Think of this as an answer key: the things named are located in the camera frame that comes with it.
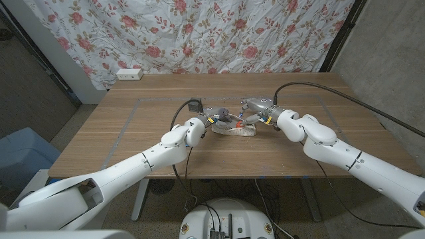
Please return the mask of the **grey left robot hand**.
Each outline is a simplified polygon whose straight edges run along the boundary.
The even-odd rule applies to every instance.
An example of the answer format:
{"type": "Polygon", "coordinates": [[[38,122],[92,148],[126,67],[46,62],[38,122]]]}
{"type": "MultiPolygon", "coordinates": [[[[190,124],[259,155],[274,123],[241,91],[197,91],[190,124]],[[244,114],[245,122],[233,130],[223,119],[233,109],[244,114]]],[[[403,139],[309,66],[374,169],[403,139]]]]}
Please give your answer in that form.
{"type": "Polygon", "coordinates": [[[226,108],[206,107],[203,108],[203,113],[201,115],[205,116],[207,119],[205,128],[215,125],[219,129],[230,129],[230,122],[232,119],[226,108]]]}

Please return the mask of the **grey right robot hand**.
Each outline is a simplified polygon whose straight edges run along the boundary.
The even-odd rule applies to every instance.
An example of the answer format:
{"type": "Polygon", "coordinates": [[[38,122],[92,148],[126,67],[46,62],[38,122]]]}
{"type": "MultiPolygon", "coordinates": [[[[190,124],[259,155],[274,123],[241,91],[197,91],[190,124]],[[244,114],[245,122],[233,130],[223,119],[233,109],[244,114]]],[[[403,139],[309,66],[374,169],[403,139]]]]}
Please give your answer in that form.
{"type": "Polygon", "coordinates": [[[279,116],[284,112],[284,109],[274,105],[270,99],[248,98],[242,101],[242,109],[240,115],[246,110],[256,112],[252,116],[248,116],[242,120],[243,125],[254,125],[258,122],[263,122],[268,125],[277,126],[279,116]]]}

